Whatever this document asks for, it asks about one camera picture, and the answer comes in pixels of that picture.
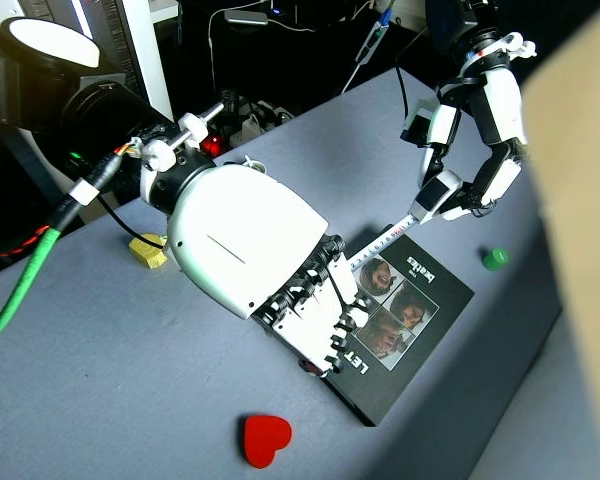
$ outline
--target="gray tabletop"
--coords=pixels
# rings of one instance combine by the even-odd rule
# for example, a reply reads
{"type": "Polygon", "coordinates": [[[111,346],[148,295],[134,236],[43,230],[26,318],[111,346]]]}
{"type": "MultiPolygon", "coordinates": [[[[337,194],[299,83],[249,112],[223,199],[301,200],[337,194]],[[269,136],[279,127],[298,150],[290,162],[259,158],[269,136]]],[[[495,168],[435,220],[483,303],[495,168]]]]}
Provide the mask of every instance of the gray tabletop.
{"type": "MultiPolygon", "coordinates": [[[[405,78],[412,99],[431,95],[405,78]]],[[[359,245],[402,218],[416,193],[421,152],[398,138],[401,121],[387,72],[219,163],[260,160],[329,233],[359,245]]],[[[464,116],[448,166],[471,178],[488,155],[464,116]]],[[[165,231],[165,217],[140,201],[119,214],[165,231]]],[[[175,262],[142,267],[109,218],[67,236],[0,336],[0,479],[466,477],[560,309],[529,172],[492,215],[433,221],[411,236],[475,296],[377,428],[175,262]],[[494,273],[478,252],[496,246],[512,260],[494,273]],[[237,438],[254,413],[294,430],[264,471],[244,461],[237,438]]],[[[0,308],[23,266],[0,273],[0,308]]]]}

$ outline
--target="album cover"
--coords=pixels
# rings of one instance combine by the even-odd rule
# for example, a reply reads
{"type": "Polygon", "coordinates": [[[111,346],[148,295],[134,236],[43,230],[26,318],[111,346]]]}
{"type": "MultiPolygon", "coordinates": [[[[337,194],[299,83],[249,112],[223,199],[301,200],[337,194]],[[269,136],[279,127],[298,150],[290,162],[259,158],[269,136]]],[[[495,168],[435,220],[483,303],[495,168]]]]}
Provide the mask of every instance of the album cover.
{"type": "Polygon", "coordinates": [[[366,425],[378,425],[473,291],[406,235],[354,276],[369,321],[347,335],[344,366],[325,382],[366,425]]]}

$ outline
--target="heart-shaped object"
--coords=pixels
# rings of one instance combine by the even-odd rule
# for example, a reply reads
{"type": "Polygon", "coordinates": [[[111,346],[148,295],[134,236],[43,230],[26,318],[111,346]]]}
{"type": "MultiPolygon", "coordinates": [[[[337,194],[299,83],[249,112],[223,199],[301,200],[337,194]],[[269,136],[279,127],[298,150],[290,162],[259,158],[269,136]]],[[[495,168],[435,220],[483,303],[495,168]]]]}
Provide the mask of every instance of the heart-shaped object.
{"type": "Polygon", "coordinates": [[[291,425],[273,415],[253,415],[244,426],[244,451],[247,461],[256,468],[271,465],[277,450],[291,441],[291,425]]]}

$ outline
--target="green bottle cap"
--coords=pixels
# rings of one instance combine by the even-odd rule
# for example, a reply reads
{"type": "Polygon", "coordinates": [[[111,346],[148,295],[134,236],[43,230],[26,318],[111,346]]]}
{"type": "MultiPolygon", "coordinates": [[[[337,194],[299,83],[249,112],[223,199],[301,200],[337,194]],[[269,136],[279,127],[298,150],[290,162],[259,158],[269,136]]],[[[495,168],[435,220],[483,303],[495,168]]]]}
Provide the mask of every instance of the green bottle cap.
{"type": "Polygon", "coordinates": [[[494,248],[482,259],[482,264],[487,270],[500,270],[509,263],[509,254],[504,248],[494,248]]]}

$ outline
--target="green cable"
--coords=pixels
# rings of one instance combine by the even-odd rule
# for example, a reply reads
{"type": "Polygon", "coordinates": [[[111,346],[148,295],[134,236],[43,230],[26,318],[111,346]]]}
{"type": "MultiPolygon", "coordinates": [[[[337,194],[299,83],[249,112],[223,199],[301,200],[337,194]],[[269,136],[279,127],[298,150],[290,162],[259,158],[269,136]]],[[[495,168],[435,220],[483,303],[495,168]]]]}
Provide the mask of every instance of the green cable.
{"type": "Polygon", "coordinates": [[[4,327],[9,324],[11,317],[13,317],[18,310],[20,303],[22,303],[22,300],[27,295],[29,288],[31,288],[31,284],[38,276],[38,272],[42,268],[42,265],[44,265],[44,262],[53,249],[56,240],[58,240],[60,233],[61,232],[59,230],[49,228],[46,232],[44,232],[42,238],[40,238],[40,242],[31,254],[29,263],[22,272],[22,275],[20,275],[20,280],[18,280],[16,288],[13,289],[9,300],[7,300],[7,303],[0,312],[0,332],[2,332],[4,327]]]}

